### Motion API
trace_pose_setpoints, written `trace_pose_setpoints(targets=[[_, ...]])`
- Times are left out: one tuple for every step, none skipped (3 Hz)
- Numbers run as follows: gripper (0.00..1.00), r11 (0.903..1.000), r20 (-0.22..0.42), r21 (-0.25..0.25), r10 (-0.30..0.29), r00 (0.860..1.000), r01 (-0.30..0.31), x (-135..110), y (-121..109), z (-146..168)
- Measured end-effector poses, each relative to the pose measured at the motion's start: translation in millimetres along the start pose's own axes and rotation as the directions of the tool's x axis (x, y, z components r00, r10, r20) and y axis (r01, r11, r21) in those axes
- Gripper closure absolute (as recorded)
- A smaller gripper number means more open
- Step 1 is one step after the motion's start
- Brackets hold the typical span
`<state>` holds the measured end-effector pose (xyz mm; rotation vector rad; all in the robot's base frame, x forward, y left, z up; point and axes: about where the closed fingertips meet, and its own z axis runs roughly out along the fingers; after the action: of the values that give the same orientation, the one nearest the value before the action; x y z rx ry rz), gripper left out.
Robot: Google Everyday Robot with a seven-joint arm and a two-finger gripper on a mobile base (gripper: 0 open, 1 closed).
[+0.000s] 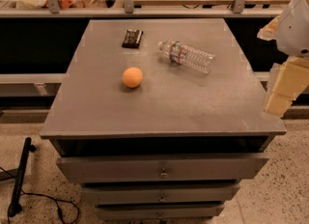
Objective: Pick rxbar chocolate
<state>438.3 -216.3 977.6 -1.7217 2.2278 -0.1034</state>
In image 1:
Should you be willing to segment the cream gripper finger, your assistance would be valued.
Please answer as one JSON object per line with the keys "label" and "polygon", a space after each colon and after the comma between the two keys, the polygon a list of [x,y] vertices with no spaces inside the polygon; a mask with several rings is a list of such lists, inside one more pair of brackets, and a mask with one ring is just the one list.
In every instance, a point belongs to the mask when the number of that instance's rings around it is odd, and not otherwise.
{"label": "cream gripper finger", "polygon": [[278,26],[279,17],[275,17],[267,25],[261,28],[257,34],[257,38],[264,41],[272,41],[277,37],[277,26]]}
{"label": "cream gripper finger", "polygon": [[267,82],[264,111],[283,116],[308,86],[308,58],[289,56],[282,65],[274,64]]}

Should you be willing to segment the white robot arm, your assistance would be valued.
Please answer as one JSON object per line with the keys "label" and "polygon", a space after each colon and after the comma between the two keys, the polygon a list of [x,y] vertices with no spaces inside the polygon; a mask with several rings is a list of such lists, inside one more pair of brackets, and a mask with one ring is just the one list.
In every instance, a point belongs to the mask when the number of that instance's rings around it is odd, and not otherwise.
{"label": "white robot arm", "polygon": [[283,64],[273,64],[264,100],[265,112],[282,117],[309,86],[309,0],[292,0],[257,38],[276,40],[277,49],[288,56]]}

